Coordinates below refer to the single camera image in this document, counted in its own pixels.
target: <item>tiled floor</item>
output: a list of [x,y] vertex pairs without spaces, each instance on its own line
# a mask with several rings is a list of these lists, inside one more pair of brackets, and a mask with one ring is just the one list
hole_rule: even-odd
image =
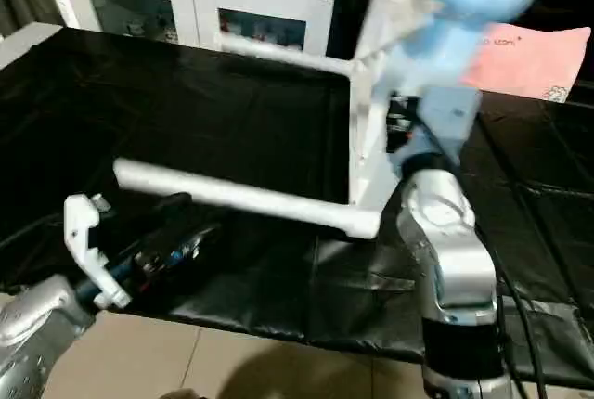
[[[426,397],[418,366],[103,313],[58,361],[43,399],[158,399],[182,387],[209,399]],[[549,399],[594,393],[553,387]]]

